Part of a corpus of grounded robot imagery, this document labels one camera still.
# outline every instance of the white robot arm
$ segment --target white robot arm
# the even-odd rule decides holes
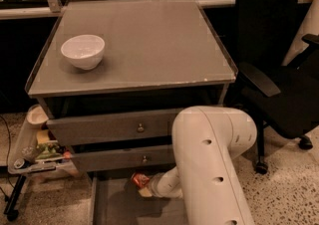
[[[148,184],[157,197],[183,197],[190,225],[254,224],[231,159],[250,148],[256,126],[245,112],[183,110],[172,128],[176,168]]]

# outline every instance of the gray table surface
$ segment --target gray table surface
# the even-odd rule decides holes
[[[104,58],[73,67],[61,46],[83,34],[102,37]],[[231,83],[235,72],[194,0],[70,2],[36,77],[32,98],[106,94]]]

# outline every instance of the caster wheel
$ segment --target caster wheel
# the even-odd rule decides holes
[[[268,165],[258,161],[256,164],[256,172],[260,174],[266,174],[268,172]]]
[[[17,219],[19,216],[19,211],[18,210],[13,210],[12,212],[7,214],[7,219],[8,221],[14,221]]]
[[[310,138],[306,135],[302,135],[299,141],[299,148],[301,149],[312,149],[313,145]]]

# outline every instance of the speckled floor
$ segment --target speckled floor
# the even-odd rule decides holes
[[[2,115],[8,121],[14,145],[24,115]],[[266,175],[254,172],[253,149],[234,160],[256,225],[319,225],[319,128],[308,135],[312,137],[314,148],[304,151],[299,149],[297,140],[286,140],[267,128],[266,159],[269,171]],[[3,121],[0,121],[0,165],[6,162],[7,150],[7,131]],[[0,178],[0,186],[7,194],[11,193],[12,187],[6,177]],[[3,199],[0,193],[1,212],[5,209]],[[1,214],[0,224],[91,224],[90,206],[91,184],[86,176],[47,180],[44,183],[28,180],[17,205],[19,217],[8,222],[7,217]],[[116,218],[110,224],[117,225]]]

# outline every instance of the office chair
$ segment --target office chair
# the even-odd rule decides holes
[[[319,64],[302,70],[306,57],[318,53],[318,37],[306,35],[309,47],[288,66],[281,63],[296,33],[298,0],[236,0],[236,52],[239,69],[225,104],[241,106],[257,129],[256,172],[265,174],[263,130],[272,126],[285,138],[300,137],[302,149],[312,148],[305,135],[319,124]]]

